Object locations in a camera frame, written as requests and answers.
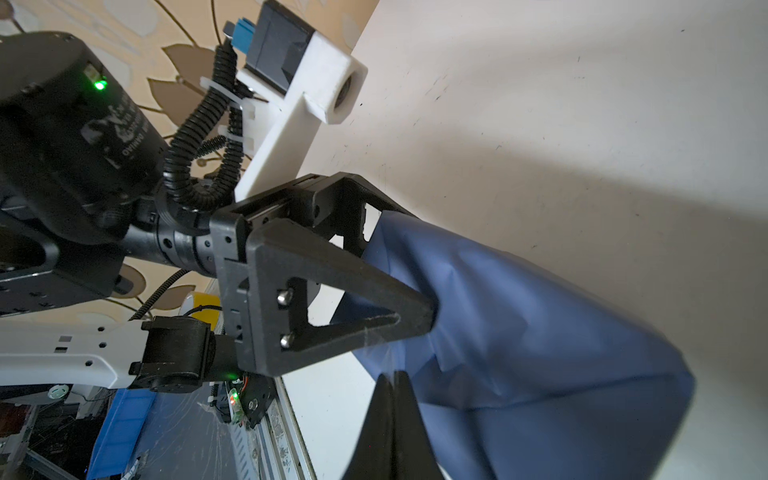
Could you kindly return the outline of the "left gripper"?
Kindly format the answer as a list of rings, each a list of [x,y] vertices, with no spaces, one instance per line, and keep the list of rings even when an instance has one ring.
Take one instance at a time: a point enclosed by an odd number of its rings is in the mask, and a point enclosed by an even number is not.
[[[431,330],[434,303],[360,258],[367,205],[412,216],[346,172],[308,175],[213,214],[225,332],[240,369],[279,377]]]

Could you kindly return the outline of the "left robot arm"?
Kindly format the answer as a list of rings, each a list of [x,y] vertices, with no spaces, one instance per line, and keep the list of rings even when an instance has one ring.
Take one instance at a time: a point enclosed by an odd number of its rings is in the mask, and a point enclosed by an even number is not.
[[[165,141],[81,40],[2,41],[4,387],[186,393],[432,329],[432,301],[362,259],[365,208],[400,211],[363,178],[306,176],[239,197],[250,90],[236,59],[218,46],[211,87]],[[144,311],[91,333],[19,322],[124,290],[129,257],[217,280],[223,333]]]

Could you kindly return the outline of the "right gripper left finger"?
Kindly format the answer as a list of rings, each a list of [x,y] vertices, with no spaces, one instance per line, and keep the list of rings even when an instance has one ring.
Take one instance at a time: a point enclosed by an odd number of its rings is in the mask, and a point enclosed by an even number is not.
[[[394,386],[382,374],[376,380],[366,417],[343,480],[395,478]]]

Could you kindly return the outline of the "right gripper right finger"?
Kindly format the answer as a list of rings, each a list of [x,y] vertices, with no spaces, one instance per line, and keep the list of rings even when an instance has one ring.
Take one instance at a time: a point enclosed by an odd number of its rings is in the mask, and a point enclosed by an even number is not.
[[[406,372],[396,371],[393,380],[394,478],[443,480],[410,378]]]

